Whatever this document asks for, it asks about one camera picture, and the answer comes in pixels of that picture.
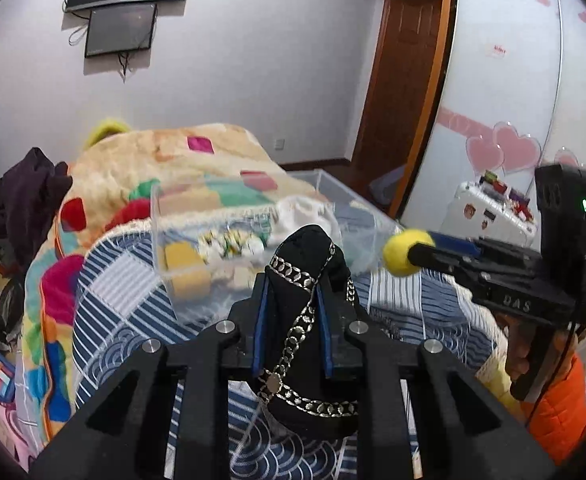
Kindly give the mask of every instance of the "hand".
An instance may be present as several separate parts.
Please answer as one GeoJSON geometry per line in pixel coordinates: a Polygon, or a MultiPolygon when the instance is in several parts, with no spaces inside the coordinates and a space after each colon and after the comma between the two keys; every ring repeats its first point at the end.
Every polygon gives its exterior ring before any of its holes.
{"type": "MultiPolygon", "coordinates": [[[[528,371],[526,356],[530,351],[534,331],[521,330],[521,321],[511,316],[498,314],[496,320],[502,326],[508,326],[508,353],[506,354],[506,373],[515,381],[520,375],[528,371]]],[[[553,336],[553,347],[561,355],[569,338],[569,332],[558,330],[553,336]]],[[[577,336],[573,335],[570,341],[569,351],[553,380],[553,384],[563,381],[572,367],[572,358],[577,349],[577,336]]]]}

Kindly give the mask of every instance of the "door frame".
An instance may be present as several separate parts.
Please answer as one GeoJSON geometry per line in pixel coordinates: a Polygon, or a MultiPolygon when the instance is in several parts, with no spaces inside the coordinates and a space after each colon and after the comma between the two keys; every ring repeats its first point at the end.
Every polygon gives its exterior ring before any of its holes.
{"type": "Polygon", "coordinates": [[[435,56],[428,77],[426,95],[422,103],[420,119],[415,129],[409,158],[406,161],[404,174],[397,184],[395,196],[388,209],[391,218],[398,218],[404,212],[410,192],[417,178],[430,133],[437,116],[439,101],[444,88],[446,67],[453,44],[453,32],[455,30],[455,18],[457,16],[457,0],[442,0],[442,9],[439,16],[438,38],[435,44],[435,56]]]}
{"type": "MultiPolygon", "coordinates": [[[[401,212],[400,210],[404,209],[406,202],[404,199],[407,198],[412,189],[415,177],[417,176],[417,171],[422,162],[423,152],[425,151],[428,138],[430,137],[430,130],[435,120],[446,73],[444,67],[448,65],[448,57],[452,46],[452,31],[454,29],[456,8],[455,1],[456,0],[442,0],[435,55],[428,78],[428,85],[426,86],[422,111],[420,112],[420,118],[410,147],[409,158],[406,162],[406,168],[404,169],[404,176],[397,185],[393,201],[388,209],[388,215],[392,218],[396,218],[398,213],[401,212]]],[[[373,105],[374,89],[377,86],[380,74],[382,51],[387,39],[386,33],[388,31],[388,21],[392,4],[393,0],[384,0],[382,19],[377,37],[377,46],[375,48],[375,58],[371,70],[370,81],[368,83],[368,91],[366,92],[366,99],[364,101],[362,118],[359,123],[358,138],[355,143],[355,148],[353,149],[352,164],[357,163],[362,150],[362,140],[364,138],[364,132],[368,126],[367,122],[373,105]]]]}

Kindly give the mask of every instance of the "blue striped fabric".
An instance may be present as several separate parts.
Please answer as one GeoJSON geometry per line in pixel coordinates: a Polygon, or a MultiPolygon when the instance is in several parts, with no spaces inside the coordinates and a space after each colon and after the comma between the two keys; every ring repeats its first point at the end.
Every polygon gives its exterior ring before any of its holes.
{"type": "MultiPolygon", "coordinates": [[[[151,251],[149,233],[128,234],[101,241],[86,257],[73,331],[77,408],[145,339],[177,343],[194,338],[204,328],[200,322],[177,323],[166,289],[153,271],[151,251]]],[[[436,272],[423,271],[400,280],[380,270],[356,276],[354,285],[362,306],[391,336],[412,343],[435,337],[474,370],[492,351],[481,320],[473,318],[472,304],[460,306],[455,289],[436,272]]],[[[403,390],[415,452],[418,441],[405,384],[403,390]]],[[[182,392],[180,384],[169,431],[168,477],[172,476],[182,392]]],[[[273,434],[268,415],[244,383],[229,384],[229,455],[232,478],[356,478],[355,436],[319,442],[290,432],[273,434]]]]}
{"type": "Polygon", "coordinates": [[[438,339],[473,372],[495,348],[480,318],[466,315],[457,291],[439,272],[396,278],[378,269],[372,273],[370,298],[371,317],[393,338],[414,344],[438,339]]]}
{"type": "MultiPolygon", "coordinates": [[[[126,278],[134,282],[152,282],[147,279],[147,274],[154,276],[150,251],[150,234],[141,233],[104,240],[86,257],[79,279],[73,331],[73,361],[80,376],[75,398],[77,409],[145,339],[156,337],[168,344],[176,343],[192,339],[204,328],[203,323],[178,324],[166,289],[157,281],[139,304],[125,304],[127,291],[122,292],[119,299],[104,301],[102,296],[110,291],[100,283],[118,284],[126,278]],[[146,272],[138,266],[140,262],[146,266],[146,272]]],[[[356,280],[358,290],[363,290],[367,281],[368,277],[356,280]]],[[[182,392],[180,384],[169,430],[165,471],[169,477],[172,476],[182,392]]],[[[257,398],[245,384],[229,384],[228,415],[232,478],[341,480],[351,478],[348,471],[355,471],[356,463],[349,459],[343,461],[346,472],[342,474],[338,470],[343,442],[319,442],[292,433],[279,438],[273,436],[257,398]]]]}

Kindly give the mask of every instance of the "white suitcase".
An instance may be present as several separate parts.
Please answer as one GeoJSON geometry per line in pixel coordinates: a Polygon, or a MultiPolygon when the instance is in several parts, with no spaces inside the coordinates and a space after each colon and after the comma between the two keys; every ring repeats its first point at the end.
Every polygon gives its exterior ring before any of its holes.
{"type": "Polygon", "coordinates": [[[537,222],[519,218],[506,203],[484,193],[479,184],[463,182],[448,205],[439,229],[458,238],[493,238],[521,247],[530,247],[537,233],[537,222]]]}

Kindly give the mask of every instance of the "small monitor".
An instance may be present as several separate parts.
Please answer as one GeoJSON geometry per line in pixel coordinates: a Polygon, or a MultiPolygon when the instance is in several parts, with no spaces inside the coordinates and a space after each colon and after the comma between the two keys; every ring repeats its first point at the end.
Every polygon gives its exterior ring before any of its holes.
{"type": "Polygon", "coordinates": [[[153,39],[157,4],[122,4],[90,12],[85,57],[147,50],[153,39]]]}

